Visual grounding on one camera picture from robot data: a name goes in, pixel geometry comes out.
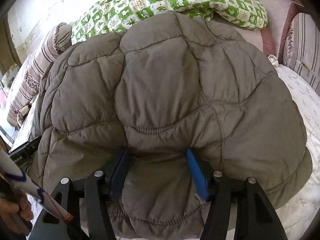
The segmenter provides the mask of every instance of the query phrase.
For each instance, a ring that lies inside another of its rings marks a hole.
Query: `pink striped cushion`
[[[17,126],[17,115],[38,93],[39,83],[50,64],[71,46],[71,26],[60,23],[38,43],[22,64],[6,103],[7,121]]]
[[[320,32],[311,16],[299,13],[291,23],[284,47],[284,64],[320,95]]]

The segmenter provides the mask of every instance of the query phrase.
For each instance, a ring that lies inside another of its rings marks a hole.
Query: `human hand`
[[[6,199],[0,198],[0,216],[2,217],[4,223],[12,231],[22,234],[22,230],[12,219],[10,214],[19,213],[19,215],[26,221],[33,219],[33,213],[31,211],[31,204],[27,199],[26,194],[23,194],[19,200],[19,205],[17,203],[10,202]]]

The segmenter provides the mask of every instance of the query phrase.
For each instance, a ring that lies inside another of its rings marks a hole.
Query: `bolt head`
[[[69,182],[69,179],[68,178],[63,178],[61,180],[61,184],[67,184]]]
[[[95,177],[101,177],[103,175],[103,171],[96,171],[94,175]]]
[[[215,172],[213,173],[213,175],[214,175],[215,177],[217,177],[217,178],[220,178],[220,177],[222,177],[222,172],[221,172],[221,171],[215,171]]]
[[[250,177],[250,178],[248,178],[248,182],[251,183],[251,184],[255,184],[257,181],[256,181],[255,178]]]

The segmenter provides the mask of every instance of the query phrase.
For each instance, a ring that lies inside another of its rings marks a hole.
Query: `floral pattern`
[[[72,43],[110,31],[120,32],[148,17],[177,11],[210,20],[217,12],[229,22],[257,30],[268,23],[258,0],[99,0],[72,26]]]

